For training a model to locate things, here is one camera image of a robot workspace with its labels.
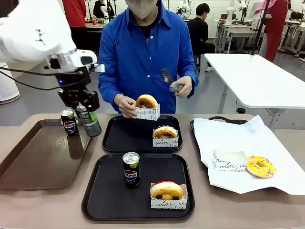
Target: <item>black hair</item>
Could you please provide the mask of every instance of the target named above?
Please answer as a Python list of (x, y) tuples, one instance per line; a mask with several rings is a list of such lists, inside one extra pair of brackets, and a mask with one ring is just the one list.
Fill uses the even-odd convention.
[(201, 16), (203, 15), (203, 13), (209, 13), (210, 12), (210, 7), (208, 4), (206, 3), (201, 3), (199, 6), (197, 6), (196, 8), (196, 15), (197, 16)]

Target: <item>red shirt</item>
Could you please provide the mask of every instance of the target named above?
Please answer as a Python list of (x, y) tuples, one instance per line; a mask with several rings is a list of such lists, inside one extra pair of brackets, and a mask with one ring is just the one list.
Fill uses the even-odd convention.
[(84, 0), (62, 0), (65, 14), (70, 27), (85, 27), (87, 14)]

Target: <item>pink cloth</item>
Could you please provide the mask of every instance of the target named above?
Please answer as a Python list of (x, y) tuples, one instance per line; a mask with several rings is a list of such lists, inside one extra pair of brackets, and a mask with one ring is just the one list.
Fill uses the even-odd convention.
[[(275, 4), (276, 1), (277, 0), (270, 0), (269, 5), (268, 5), (268, 9), (273, 7), (273, 5)], [(254, 12), (254, 14), (259, 13), (260, 10), (264, 10), (265, 7), (266, 7), (266, 3), (267, 3), (267, 0), (262, 1), (261, 4), (259, 4), (259, 6), (257, 7), (257, 9)]]

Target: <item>face mask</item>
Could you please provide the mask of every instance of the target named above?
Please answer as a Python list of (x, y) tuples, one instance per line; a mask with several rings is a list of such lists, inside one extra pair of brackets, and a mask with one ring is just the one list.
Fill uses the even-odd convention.
[(128, 8), (140, 19), (146, 18), (155, 8), (158, 0), (125, 0)]

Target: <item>donut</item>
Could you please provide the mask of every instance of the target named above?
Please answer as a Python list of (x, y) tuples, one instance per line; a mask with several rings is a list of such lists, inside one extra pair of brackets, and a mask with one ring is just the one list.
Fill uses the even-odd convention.
[(247, 170), (261, 178), (270, 178), (275, 173), (274, 165), (262, 156), (249, 156)]
[(153, 136), (158, 138), (175, 138), (177, 137), (177, 131), (170, 126), (162, 126), (154, 131)]
[(183, 190), (173, 181), (161, 181), (152, 186), (151, 195), (156, 199), (179, 200), (183, 197)]
[(137, 107), (139, 108), (157, 108), (158, 102), (149, 94), (143, 94), (137, 99)]

